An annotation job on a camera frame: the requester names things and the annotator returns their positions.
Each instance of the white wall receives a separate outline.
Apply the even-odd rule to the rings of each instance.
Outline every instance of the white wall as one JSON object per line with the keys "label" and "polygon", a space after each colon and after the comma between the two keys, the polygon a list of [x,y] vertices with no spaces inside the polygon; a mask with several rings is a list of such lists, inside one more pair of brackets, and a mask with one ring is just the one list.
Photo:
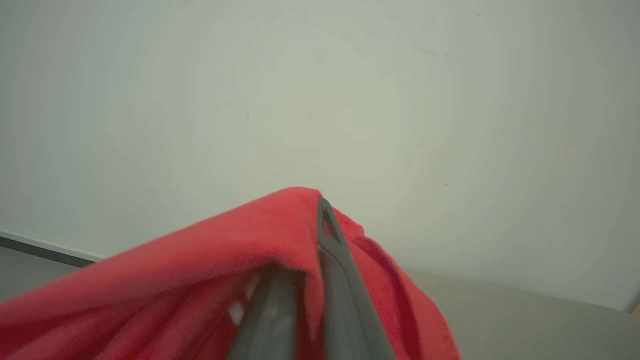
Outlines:
{"label": "white wall", "polygon": [[0,227],[112,255],[303,185],[402,265],[622,309],[640,290],[639,17],[4,0]]}

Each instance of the gray floor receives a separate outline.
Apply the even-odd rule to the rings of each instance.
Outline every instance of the gray floor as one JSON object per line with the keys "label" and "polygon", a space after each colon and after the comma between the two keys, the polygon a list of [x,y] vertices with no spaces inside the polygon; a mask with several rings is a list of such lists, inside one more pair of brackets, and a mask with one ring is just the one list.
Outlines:
{"label": "gray floor", "polygon": [[0,301],[79,269],[0,247]]}
{"label": "gray floor", "polygon": [[450,277],[407,273],[440,308],[464,360],[638,360],[640,318]]}

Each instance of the wall trim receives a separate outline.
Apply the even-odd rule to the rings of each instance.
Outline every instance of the wall trim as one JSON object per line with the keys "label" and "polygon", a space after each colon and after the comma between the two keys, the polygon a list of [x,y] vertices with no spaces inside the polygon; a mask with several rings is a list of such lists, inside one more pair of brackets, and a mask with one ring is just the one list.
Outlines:
{"label": "wall trim", "polygon": [[32,235],[21,234],[21,233],[18,233],[17,231],[12,231],[9,229],[5,229],[3,227],[0,227],[0,238],[5,238],[7,240],[12,240],[18,243],[30,245],[32,247],[38,247],[38,248],[49,250],[52,252],[57,252],[59,254],[71,256],[73,258],[87,260],[92,263],[96,263],[98,261],[108,258],[108,256],[98,254],[96,252],[79,249],[77,247],[73,247],[69,245],[64,245],[61,243],[57,243],[55,241],[49,241],[49,240],[37,238],[36,236],[32,236]]}
{"label": "wall trim", "polygon": [[76,258],[75,256],[60,254],[59,252],[43,249],[41,247],[27,245],[15,240],[9,240],[7,238],[0,238],[0,247],[6,249],[19,251],[28,255],[37,256],[38,258],[55,261],[57,263],[75,266],[77,268],[84,268],[91,264],[95,264],[93,261]]}

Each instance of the red cloth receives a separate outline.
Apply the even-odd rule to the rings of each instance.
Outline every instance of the red cloth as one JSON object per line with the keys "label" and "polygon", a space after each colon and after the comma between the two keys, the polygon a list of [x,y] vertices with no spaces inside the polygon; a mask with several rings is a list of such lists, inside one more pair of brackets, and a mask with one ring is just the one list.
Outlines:
{"label": "red cloth", "polygon": [[[236,331],[229,305],[251,274],[278,263],[304,273],[299,358],[320,359],[320,196],[272,193],[0,304],[0,358],[224,359]],[[336,216],[396,357],[459,359],[434,303],[361,226]]]}

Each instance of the red towel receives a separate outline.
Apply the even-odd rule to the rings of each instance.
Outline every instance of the red towel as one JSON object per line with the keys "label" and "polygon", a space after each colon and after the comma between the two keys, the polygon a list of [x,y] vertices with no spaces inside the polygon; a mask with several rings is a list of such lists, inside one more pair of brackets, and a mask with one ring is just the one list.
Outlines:
{"label": "red towel", "polygon": [[[300,356],[322,356],[320,193],[289,188],[0,304],[1,359],[224,359],[227,309],[261,267],[304,274]],[[398,359],[459,359],[434,303],[361,226],[336,217]]]}

